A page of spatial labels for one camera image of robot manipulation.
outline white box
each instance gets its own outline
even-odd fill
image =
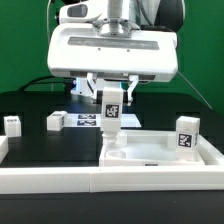
[[[21,122],[18,116],[4,117],[5,134],[7,137],[20,137]]]
[[[194,161],[196,158],[200,119],[181,116],[176,122],[176,158]]]
[[[60,131],[64,127],[65,119],[67,118],[66,111],[55,111],[47,117],[47,130]]]
[[[179,166],[205,165],[196,151],[196,160],[176,159],[176,132],[125,130],[118,143],[103,146],[100,166]]]

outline black cable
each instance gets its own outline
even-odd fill
[[[42,80],[46,80],[46,79],[52,79],[52,78],[55,78],[55,77],[51,76],[51,75],[47,75],[47,76],[42,76],[42,77],[33,79],[32,81],[30,81],[30,82],[26,83],[25,85],[21,86],[17,91],[23,92],[27,87],[35,84],[38,81],[42,81]]]
[[[147,15],[147,13],[146,13],[146,11],[145,11],[145,8],[144,8],[144,5],[143,5],[143,3],[142,3],[142,0],[136,0],[136,1],[137,1],[137,4],[138,4],[138,7],[140,8],[141,13],[142,13],[142,15],[144,16],[144,18],[145,18],[145,20],[147,21],[147,23],[148,23],[150,26],[154,26],[154,25],[151,23],[151,21],[150,21],[148,15]]]
[[[179,71],[177,71],[177,74],[180,75],[180,77],[188,83],[188,85],[201,97],[201,99],[205,102],[205,104],[212,110],[212,106],[208,103],[208,101],[202,96],[202,94],[194,87],[194,85]]]

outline white platform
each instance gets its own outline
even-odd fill
[[[0,194],[224,190],[223,155],[201,136],[199,144],[203,166],[2,168]]]

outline block with marker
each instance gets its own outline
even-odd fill
[[[64,127],[65,119],[67,118],[66,111],[55,111],[47,117],[47,130],[60,131]]]
[[[181,116],[176,122],[176,159],[195,160],[200,119]]]
[[[7,137],[20,137],[22,135],[21,122],[18,116],[4,117],[5,134]]]

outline white tray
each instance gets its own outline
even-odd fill
[[[224,164],[224,156],[202,136],[199,136],[196,160],[176,160],[175,132],[127,130],[124,147],[103,146],[100,166],[179,166]]]

